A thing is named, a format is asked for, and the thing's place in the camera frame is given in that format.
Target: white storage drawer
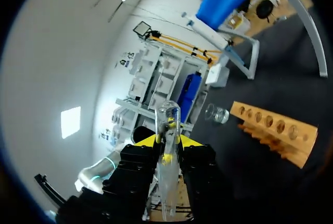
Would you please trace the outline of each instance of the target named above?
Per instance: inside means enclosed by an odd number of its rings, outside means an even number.
[[[111,121],[113,123],[116,123],[118,121],[119,115],[125,110],[126,110],[126,108],[124,108],[124,107],[118,107],[117,109],[115,109],[113,112]]]
[[[140,81],[137,78],[132,80],[132,84],[130,86],[129,95],[133,98],[142,97],[146,84]]]
[[[173,81],[171,79],[161,75],[157,81],[155,91],[158,91],[159,93],[168,94],[171,90],[172,84]]]
[[[181,61],[178,59],[173,59],[173,58],[167,58],[164,62],[163,62],[163,73],[164,74],[169,74],[171,76],[175,76],[178,68],[181,64]]]
[[[140,64],[137,67],[135,76],[144,78],[145,80],[149,81],[152,75],[152,66],[151,62],[141,60]]]
[[[132,126],[134,114],[135,112],[131,110],[122,111],[118,117],[118,125],[122,128],[130,129]]]
[[[153,93],[148,108],[155,110],[155,108],[158,107],[160,104],[162,104],[164,101],[166,101],[166,97],[159,95],[157,93]]]
[[[116,140],[117,145],[120,142],[125,142],[125,139],[130,136],[131,132],[128,129],[121,128],[120,126],[115,126],[112,130],[112,137]]]

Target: wooden test tube rack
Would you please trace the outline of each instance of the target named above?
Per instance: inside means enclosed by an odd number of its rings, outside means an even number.
[[[244,132],[303,168],[317,138],[316,127],[236,101],[230,113],[244,120],[238,125]]]

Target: clear plastic tube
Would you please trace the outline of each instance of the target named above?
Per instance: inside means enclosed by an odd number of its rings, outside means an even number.
[[[155,110],[156,141],[161,143],[158,184],[164,221],[176,213],[179,162],[177,146],[181,138],[181,110],[174,101],[165,101]]]

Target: yellow cable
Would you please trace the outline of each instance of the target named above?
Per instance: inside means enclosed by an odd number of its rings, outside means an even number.
[[[167,45],[170,45],[170,46],[173,46],[173,47],[176,47],[176,48],[178,48],[178,49],[180,49],[180,50],[182,50],[182,51],[184,51],[184,52],[186,52],[186,53],[188,53],[188,54],[192,54],[192,50],[188,50],[188,49],[186,49],[186,48],[184,48],[184,47],[182,47],[182,46],[179,46],[179,45],[177,45],[177,44],[173,44],[173,43],[171,43],[171,42],[169,42],[169,41],[165,41],[165,40],[163,40],[163,39],[159,39],[159,38],[156,38],[156,37],[153,37],[153,36],[150,36],[149,37],[150,39],[152,39],[152,40],[154,40],[154,41],[159,41],[159,42],[161,42],[161,43],[164,43],[164,44],[167,44]],[[208,57],[205,57],[205,56],[202,56],[202,55],[200,55],[200,54],[197,54],[195,57],[198,57],[198,58],[200,58],[200,59],[202,59],[202,60],[204,60],[204,61],[208,61]],[[215,60],[213,60],[213,62],[211,62],[210,64],[208,64],[210,67],[213,65],[213,63],[214,63],[214,61]]]
[[[194,48],[194,47],[195,47],[194,45],[192,45],[192,44],[190,44],[190,43],[187,43],[187,42],[185,42],[185,41],[181,41],[180,39],[177,39],[177,38],[174,38],[174,37],[171,37],[171,36],[168,36],[168,35],[161,34],[161,37],[166,38],[166,39],[169,39],[169,40],[171,40],[171,41],[178,42],[178,43],[180,43],[180,44],[183,44],[183,45],[188,46],[188,47],[191,47],[191,48]],[[204,53],[204,50],[202,50],[202,49],[200,49],[200,48],[198,48],[198,47],[196,47],[196,48],[197,48],[197,50],[198,50],[199,52]],[[209,55],[210,58],[212,58],[212,59],[217,59],[217,57],[214,56],[214,55],[212,55],[212,54],[208,54],[208,52],[222,53],[220,50],[206,50],[206,54]]]

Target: blue storage bin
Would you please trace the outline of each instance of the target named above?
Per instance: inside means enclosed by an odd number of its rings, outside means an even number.
[[[182,92],[178,98],[177,104],[181,108],[181,122],[184,123],[189,114],[193,100],[199,90],[202,77],[198,74],[187,76]]]

